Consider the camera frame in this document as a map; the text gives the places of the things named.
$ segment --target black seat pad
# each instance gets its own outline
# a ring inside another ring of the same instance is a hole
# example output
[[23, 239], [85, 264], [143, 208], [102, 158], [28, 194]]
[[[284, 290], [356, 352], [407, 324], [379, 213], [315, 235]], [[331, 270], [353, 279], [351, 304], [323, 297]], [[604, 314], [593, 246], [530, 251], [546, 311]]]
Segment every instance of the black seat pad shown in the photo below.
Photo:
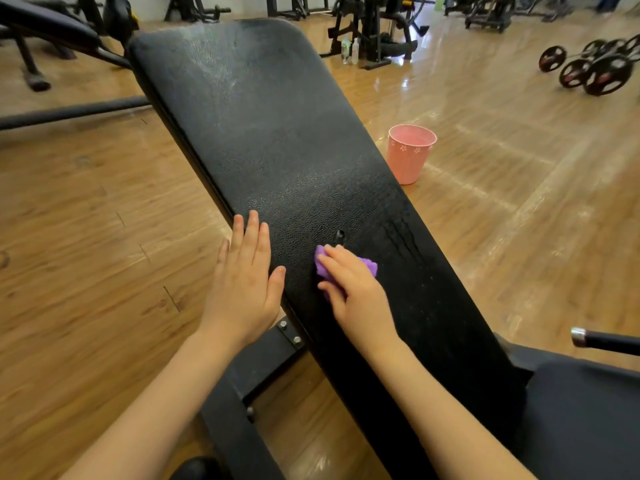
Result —
[[519, 459], [540, 480], [640, 477], [640, 374], [551, 362], [527, 387]]
[[0, 0], [0, 24], [81, 52], [102, 45], [98, 34], [84, 23], [22, 0]]
[[475, 304], [303, 33], [244, 20], [139, 33], [134, 72], [221, 211], [258, 209], [283, 306], [393, 478], [434, 477], [423, 448], [316, 288], [335, 242], [379, 264], [400, 336], [501, 441], [525, 389]]

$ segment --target plastic bottle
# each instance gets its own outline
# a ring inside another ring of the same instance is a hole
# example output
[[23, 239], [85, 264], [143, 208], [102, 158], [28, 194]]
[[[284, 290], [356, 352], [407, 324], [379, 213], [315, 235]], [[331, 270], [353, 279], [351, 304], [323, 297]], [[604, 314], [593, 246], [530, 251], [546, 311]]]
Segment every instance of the plastic bottle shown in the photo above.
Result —
[[351, 49], [351, 42], [349, 42], [349, 36], [345, 35], [342, 39], [342, 63], [349, 63], [349, 49]]
[[351, 44], [351, 63], [353, 65], [357, 65], [358, 63], [358, 55], [360, 51], [360, 44], [358, 43], [358, 38], [356, 37]]

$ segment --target person's left hand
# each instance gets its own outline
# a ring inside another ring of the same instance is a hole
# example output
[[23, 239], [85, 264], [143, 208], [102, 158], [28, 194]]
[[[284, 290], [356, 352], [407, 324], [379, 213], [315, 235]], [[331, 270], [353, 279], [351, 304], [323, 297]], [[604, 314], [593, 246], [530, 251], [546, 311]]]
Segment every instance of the person's left hand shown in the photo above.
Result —
[[244, 231], [242, 216], [234, 217], [231, 243], [220, 245], [213, 284], [198, 328], [206, 343], [230, 346], [236, 354], [275, 322], [284, 289], [284, 266], [269, 276], [269, 226], [249, 212]]

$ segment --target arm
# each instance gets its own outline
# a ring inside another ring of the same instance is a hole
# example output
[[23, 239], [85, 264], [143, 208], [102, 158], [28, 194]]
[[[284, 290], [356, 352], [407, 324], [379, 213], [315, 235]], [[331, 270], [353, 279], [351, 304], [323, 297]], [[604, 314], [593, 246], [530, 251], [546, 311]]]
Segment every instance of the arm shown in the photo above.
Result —
[[444, 480], [531, 480], [534, 476], [416, 359], [400, 339], [382, 286], [354, 254], [325, 246], [333, 314], [404, 412]]
[[233, 357], [276, 320], [284, 267], [269, 277], [269, 227], [234, 218], [220, 246], [202, 322], [169, 364], [62, 480], [160, 478], [178, 440]]

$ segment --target black handle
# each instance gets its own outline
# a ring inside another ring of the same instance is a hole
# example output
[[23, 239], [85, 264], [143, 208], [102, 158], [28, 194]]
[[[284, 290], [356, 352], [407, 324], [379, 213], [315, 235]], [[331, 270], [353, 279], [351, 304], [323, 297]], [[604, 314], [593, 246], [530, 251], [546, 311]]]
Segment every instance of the black handle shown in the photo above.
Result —
[[609, 350], [620, 354], [640, 356], [640, 338], [638, 337], [573, 327], [571, 329], [571, 339], [576, 347]]

